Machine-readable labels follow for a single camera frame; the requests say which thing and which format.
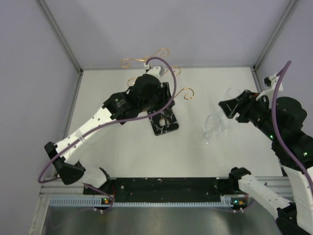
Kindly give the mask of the round clear wine glass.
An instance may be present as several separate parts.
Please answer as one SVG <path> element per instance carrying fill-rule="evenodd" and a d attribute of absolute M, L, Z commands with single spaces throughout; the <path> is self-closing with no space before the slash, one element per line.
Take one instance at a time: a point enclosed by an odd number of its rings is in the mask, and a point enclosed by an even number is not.
<path fill-rule="evenodd" d="M 221 130 L 225 133 L 228 132 L 231 128 L 230 119 L 226 117 L 222 109 L 219 109 L 217 114 L 221 120 Z"/>

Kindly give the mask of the fluted clear champagne glass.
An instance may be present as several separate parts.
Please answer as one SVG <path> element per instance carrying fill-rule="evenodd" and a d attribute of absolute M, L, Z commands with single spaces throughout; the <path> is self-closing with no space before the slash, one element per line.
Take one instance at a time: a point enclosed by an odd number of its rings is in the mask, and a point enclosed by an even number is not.
<path fill-rule="evenodd" d="M 237 88 L 229 88 L 225 94 L 224 94 L 224 99 L 225 100 L 230 100 L 230 99 L 234 99 L 237 96 L 239 96 L 241 94 L 241 91 Z"/>

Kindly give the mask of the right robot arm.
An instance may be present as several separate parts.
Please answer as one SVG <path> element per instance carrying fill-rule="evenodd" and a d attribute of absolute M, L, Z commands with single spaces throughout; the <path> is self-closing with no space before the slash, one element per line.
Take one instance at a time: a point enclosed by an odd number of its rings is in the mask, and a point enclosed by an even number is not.
<path fill-rule="evenodd" d="M 228 119 L 238 114 L 239 123 L 251 122 L 271 140 L 271 148 L 280 160 L 292 189 L 293 201 L 258 181 L 246 168 L 233 168 L 229 173 L 228 188 L 232 193 L 244 192 L 257 201 L 274 218 L 284 235 L 311 235 L 313 233 L 313 195 L 307 177 L 286 150 L 281 146 L 274 132 L 269 98 L 249 90 L 238 97 L 220 101 L 219 107 Z M 280 97 L 276 101 L 276 122 L 284 144 L 299 160 L 300 164 L 313 175 L 313 139 L 301 128 L 307 112 L 291 97 Z"/>

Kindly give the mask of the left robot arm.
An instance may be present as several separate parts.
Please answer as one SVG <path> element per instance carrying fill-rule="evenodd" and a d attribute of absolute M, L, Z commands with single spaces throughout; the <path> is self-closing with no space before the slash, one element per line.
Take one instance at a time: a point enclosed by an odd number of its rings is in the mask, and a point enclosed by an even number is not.
<path fill-rule="evenodd" d="M 80 158 L 95 143 L 111 130 L 126 122 L 141 120 L 142 112 L 153 117 L 173 102 L 176 87 L 172 90 L 167 82 L 160 83 L 156 76 L 144 74 L 124 92 L 112 94 L 98 111 L 80 128 L 65 139 L 45 145 L 50 163 L 56 169 L 64 185 L 80 182 L 89 188 L 106 194 L 112 180 L 102 167 L 82 165 Z"/>

